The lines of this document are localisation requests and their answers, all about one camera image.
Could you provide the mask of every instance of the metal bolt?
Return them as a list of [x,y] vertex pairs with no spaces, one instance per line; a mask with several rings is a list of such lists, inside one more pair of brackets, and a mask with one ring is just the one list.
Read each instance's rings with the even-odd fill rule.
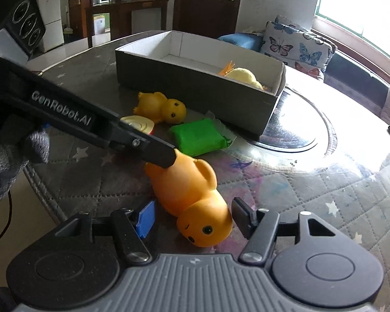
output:
[[149,255],[144,252],[131,252],[127,258],[133,263],[144,263],[149,260]]
[[241,259],[243,259],[246,263],[255,264],[261,262],[263,256],[257,252],[247,252],[241,255]]
[[135,138],[133,142],[131,142],[131,145],[137,148],[140,145],[141,141],[138,138]]

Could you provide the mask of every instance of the green window frame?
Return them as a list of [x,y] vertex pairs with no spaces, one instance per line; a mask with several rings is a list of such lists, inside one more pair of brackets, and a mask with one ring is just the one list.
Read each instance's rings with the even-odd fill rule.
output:
[[378,45],[375,45],[373,42],[371,42],[370,40],[366,39],[364,36],[363,36],[363,33],[358,33],[350,28],[348,28],[347,26],[344,26],[343,24],[341,24],[340,22],[336,21],[336,20],[333,20],[332,18],[330,18],[329,16],[327,15],[323,15],[320,11],[319,11],[319,7],[320,7],[320,4],[321,4],[321,0],[318,0],[318,3],[316,5],[316,11],[315,11],[315,14],[317,16],[320,16],[326,20],[329,20],[337,25],[339,25],[340,27],[348,30],[349,32],[353,33],[354,35],[357,35],[358,37],[362,38],[363,40],[365,40],[366,42],[368,42],[369,44],[371,44],[373,47],[377,48],[379,51],[381,51],[384,55],[386,55],[388,58],[390,58],[390,55],[387,54],[383,49],[381,49]]

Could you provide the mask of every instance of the refrigerator door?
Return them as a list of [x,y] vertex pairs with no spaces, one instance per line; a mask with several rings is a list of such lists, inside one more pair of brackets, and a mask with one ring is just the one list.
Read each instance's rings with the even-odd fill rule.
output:
[[61,20],[46,24],[45,27],[45,35],[39,44],[39,50],[44,53],[65,43]]
[[60,0],[38,0],[38,4],[44,24],[49,24],[61,19]]

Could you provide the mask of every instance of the toy eye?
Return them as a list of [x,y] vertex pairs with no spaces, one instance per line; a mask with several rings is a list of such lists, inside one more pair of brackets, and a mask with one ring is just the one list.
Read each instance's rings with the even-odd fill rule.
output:
[[206,235],[210,235],[212,233],[212,226],[211,225],[204,226],[202,228],[202,232],[204,232]]

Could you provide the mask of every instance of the window sill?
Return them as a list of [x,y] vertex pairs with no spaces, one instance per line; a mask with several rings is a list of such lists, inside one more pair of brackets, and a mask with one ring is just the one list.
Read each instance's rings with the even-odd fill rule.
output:
[[390,84],[390,58],[362,38],[315,15],[312,29],[333,39],[338,49],[372,70]]

